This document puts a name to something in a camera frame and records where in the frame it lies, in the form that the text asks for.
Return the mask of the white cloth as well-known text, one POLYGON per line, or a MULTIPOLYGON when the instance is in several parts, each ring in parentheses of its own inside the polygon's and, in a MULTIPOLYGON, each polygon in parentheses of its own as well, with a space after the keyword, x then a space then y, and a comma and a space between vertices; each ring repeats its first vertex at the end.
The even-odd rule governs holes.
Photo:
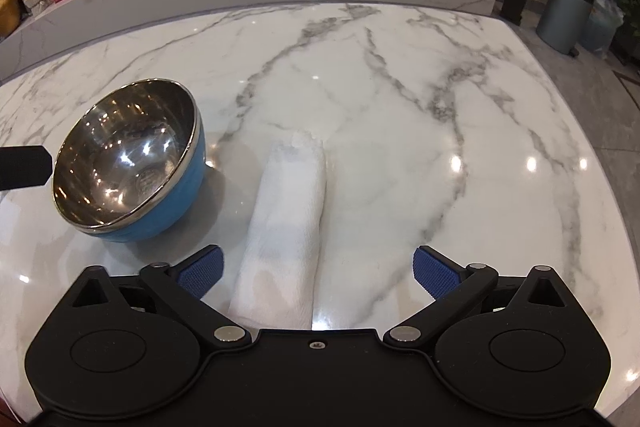
POLYGON ((274 142, 260 179, 230 300, 251 329, 310 329, 326 195, 322 142, 299 131, 274 142))

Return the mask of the blue stainless steel bowl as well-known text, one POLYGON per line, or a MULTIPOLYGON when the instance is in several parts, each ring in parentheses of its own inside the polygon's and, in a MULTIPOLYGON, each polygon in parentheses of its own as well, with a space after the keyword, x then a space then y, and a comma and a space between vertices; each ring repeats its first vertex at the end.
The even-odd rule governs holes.
POLYGON ((66 136, 53 169, 58 214, 104 241, 152 239, 198 197, 206 141, 182 84, 143 79, 97 101, 66 136))

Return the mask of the grey pedal trash bin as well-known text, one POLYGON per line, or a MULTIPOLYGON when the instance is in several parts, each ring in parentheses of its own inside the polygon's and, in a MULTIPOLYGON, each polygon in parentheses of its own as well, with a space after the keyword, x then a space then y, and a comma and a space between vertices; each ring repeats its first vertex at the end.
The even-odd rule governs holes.
POLYGON ((577 56, 575 49, 596 0, 548 0, 536 34, 559 53, 577 56))

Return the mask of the clear plastic bag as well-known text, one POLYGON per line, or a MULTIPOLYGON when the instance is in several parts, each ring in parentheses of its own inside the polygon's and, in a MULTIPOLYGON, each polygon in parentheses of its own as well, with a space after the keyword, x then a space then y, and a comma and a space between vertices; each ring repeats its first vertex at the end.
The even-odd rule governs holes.
POLYGON ((594 0, 578 43, 590 53, 605 58, 623 22, 624 12, 615 0, 594 0))

